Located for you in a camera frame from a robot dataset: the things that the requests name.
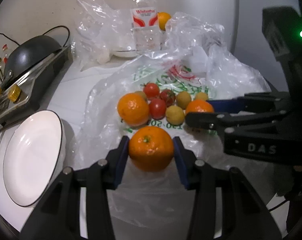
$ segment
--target white wall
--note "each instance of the white wall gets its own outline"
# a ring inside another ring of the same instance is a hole
[[[132,0],[105,0],[113,8],[130,8]],[[184,11],[211,23],[221,23],[226,28],[226,41],[231,43],[234,30],[235,0],[157,0],[159,11],[174,14]],[[56,25],[73,27],[78,16],[76,0],[3,0],[0,5],[0,32],[22,43],[44,33]],[[60,43],[64,42],[65,31],[56,33]],[[0,56],[3,44],[12,49],[16,45],[0,36]]]
[[[262,9],[271,6],[292,6],[299,11],[298,0],[240,0],[239,27],[234,55],[258,69],[278,90],[287,90],[280,63],[262,34]]]

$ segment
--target red tomato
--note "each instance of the red tomato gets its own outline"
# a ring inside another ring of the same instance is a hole
[[[160,93],[160,98],[166,102],[167,106],[172,106],[175,101],[175,93],[169,89],[165,89]]]
[[[156,120],[160,120],[165,116],[167,106],[162,99],[155,98],[149,104],[149,109],[151,116]]]
[[[160,89],[157,86],[157,84],[154,83],[148,83],[145,85],[143,92],[147,95],[147,98],[149,100],[152,100],[154,98],[157,98],[160,94]]]

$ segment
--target plastic bag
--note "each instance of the plastic bag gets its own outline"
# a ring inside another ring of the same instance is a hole
[[[74,58],[80,58],[81,67],[104,64],[112,54],[124,51],[136,56],[130,10],[113,10],[104,0],[77,0],[77,3],[82,12],[75,22],[72,53]]]
[[[207,85],[215,99],[231,99],[250,92],[270,92],[260,72],[241,63],[226,47],[213,45],[206,63]]]
[[[176,93],[189,91],[193,95],[207,89],[181,65],[181,59],[189,53],[189,49],[176,49],[140,56],[98,82],[89,93],[81,131],[67,155],[68,165],[75,169],[88,167],[116,148],[123,135],[132,137],[136,129],[121,122],[116,106],[121,96],[141,90],[142,84],[156,82],[161,90],[170,88]],[[270,189],[265,183],[270,164],[225,155],[215,133],[192,130],[185,124],[173,126],[165,119],[151,120],[149,125],[165,129],[171,137],[179,136],[185,148],[213,167],[237,166],[249,179],[254,178],[251,182],[260,186],[262,194]],[[179,181],[174,160],[164,171],[145,173],[128,159],[121,185],[107,194],[111,216],[150,228],[185,221],[191,215],[194,201],[194,192],[186,191]]]
[[[190,49],[183,64],[209,88],[211,99],[231,99],[250,92],[270,91],[259,71],[238,61],[227,51],[224,27],[208,24],[183,12],[166,24],[168,49]]]

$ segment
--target frying pan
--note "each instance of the frying pan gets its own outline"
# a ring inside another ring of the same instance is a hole
[[[36,36],[18,46],[5,64],[0,95],[33,66],[60,48],[55,39],[45,35]]]

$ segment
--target water bottle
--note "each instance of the water bottle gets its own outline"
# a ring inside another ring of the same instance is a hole
[[[155,0],[133,0],[133,34],[138,54],[160,50],[160,29]]]
[[[8,58],[9,58],[10,54],[13,52],[13,50],[12,49],[8,49],[7,44],[5,44],[2,47],[2,50],[3,50],[3,52],[2,52],[2,60],[6,64],[7,61],[8,61]]]

